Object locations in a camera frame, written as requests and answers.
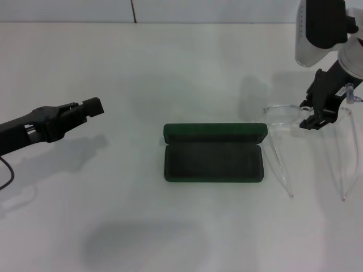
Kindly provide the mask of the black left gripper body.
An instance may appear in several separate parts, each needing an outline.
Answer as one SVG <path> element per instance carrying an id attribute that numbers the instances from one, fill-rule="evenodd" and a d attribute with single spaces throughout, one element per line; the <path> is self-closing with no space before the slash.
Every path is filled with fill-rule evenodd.
<path id="1" fill-rule="evenodd" d="M 1 155 L 35 143 L 60 140 L 60 112 L 60 107 L 44 106 L 1 124 Z"/>

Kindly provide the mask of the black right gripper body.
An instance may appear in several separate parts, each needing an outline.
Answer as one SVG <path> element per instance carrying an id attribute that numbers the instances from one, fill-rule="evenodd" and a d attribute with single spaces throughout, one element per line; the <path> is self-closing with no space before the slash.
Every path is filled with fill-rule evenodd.
<path id="1" fill-rule="evenodd" d="M 347 83 L 352 83 L 352 77 L 341 67 L 339 61 L 326 72 L 319 69 L 307 91 L 308 106 L 313 108 L 315 114 L 323 114 L 324 111 L 336 112 L 345 98 L 344 95 L 339 96 L 337 93 Z"/>

